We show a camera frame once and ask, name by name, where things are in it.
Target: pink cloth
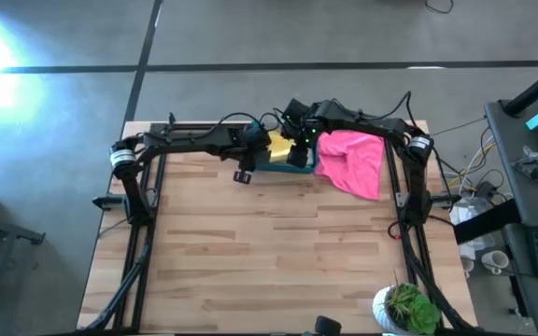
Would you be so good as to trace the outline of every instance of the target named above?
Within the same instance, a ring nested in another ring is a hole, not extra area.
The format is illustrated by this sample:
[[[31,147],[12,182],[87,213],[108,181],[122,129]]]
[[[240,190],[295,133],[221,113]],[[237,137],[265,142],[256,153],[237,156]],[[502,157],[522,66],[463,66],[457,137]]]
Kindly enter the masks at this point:
[[[319,138],[316,175],[339,189],[369,200],[379,199],[383,139],[353,131],[323,133]]]

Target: concrete floor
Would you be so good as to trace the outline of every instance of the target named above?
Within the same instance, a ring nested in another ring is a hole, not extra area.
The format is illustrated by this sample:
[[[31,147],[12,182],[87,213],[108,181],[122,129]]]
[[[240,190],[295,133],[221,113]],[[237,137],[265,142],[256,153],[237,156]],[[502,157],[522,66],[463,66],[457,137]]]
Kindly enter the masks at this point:
[[[137,64],[152,7],[153,0],[0,0],[0,66]],[[457,0],[447,16],[410,0],[166,0],[149,63],[524,60],[538,60],[538,0]],[[14,251],[0,282],[0,335],[76,325],[101,217],[91,198],[106,191],[107,149],[120,135],[134,78],[0,75],[0,218],[47,233],[43,245]],[[337,97],[380,114],[412,90],[416,118],[435,133],[482,117],[484,103],[511,98],[537,78],[538,67],[149,73],[134,119],[165,120],[170,111],[184,120],[259,116],[291,97]],[[436,146],[461,168],[486,127],[438,135]],[[501,169],[496,153],[488,168]],[[468,283],[481,327],[535,332],[506,313],[513,305],[506,278],[483,273]]]

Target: black desk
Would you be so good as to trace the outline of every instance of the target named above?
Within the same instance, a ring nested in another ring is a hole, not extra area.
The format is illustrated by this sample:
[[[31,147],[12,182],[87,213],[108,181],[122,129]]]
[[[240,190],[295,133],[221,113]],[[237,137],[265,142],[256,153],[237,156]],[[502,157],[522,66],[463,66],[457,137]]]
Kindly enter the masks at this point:
[[[538,104],[532,105],[525,111],[524,117],[518,119],[503,113],[499,103],[485,105],[485,113],[522,223],[538,227],[538,182],[512,168],[512,162],[522,158],[524,146],[538,151],[538,131],[529,131],[524,124],[538,113]]]
[[[538,277],[528,249],[527,229],[522,224],[509,224],[503,228],[502,235],[512,254],[512,267],[518,273],[516,280],[520,296],[538,331]]]
[[[485,111],[515,198],[513,202],[505,203],[502,211],[499,210],[500,207],[493,211],[493,215],[488,215],[488,219],[498,220],[490,222],[489,227],[494,230],[504,226],[503,239],[517,274],[512,281],[513,287],[514,284],[518,287],[517,291],[515,290],[518,305],[524,305],[538,331],[538,277],[531,262],[526,229],[527,226],[538,227],[538,183],[512,168],[512,162],[522,158],[524,146],[538,151],[538,132],[529,131],[524,125],[538,113],[538,104],[531,106],[519,119],[506,116],[499,103],[486,105]],[[522,224],[505,225],[510,222]]]

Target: yellow object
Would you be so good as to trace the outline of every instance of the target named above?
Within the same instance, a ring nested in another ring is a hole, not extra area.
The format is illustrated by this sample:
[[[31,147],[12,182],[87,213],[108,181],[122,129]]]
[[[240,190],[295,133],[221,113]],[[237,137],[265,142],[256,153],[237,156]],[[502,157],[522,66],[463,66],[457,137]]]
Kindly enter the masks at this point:
[[[271,145],[269,145],[271,159],[269,159],[269,162],[285,161],[288,158],[288,153],[290,153],[290,147],[294,145],[294,142],[284,139],[275,131],[269,132],[269,137],[271,138]]]

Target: wooden tabletop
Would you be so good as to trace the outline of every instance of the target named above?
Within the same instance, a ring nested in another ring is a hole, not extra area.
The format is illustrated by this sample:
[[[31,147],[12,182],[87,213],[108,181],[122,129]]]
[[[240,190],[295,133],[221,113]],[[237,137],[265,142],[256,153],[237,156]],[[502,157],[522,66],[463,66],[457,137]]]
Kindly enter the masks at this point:
[[[149,125],[128,122],[124,136]],[[313,175],[256,172],[250,185],[234,183],[236,166],[205,153],[168,156],[141,332],[300,333],[313,330],[317,315],[338,320],[343,332],[381,331],[373,296],[406,280],[402,245],[386,233],[396,216],[385,157],[377,202]],[[428,187],[441,189],[433,158]],[[115,178],[110,191],[123,193]],[[123,210],[105,213],[101,230],[123,218]],[[98,240],[79,327],[117,290],[129,232],[122,223]],[[475,325],[452,228],[429,220],[425,232],[437,285]]]

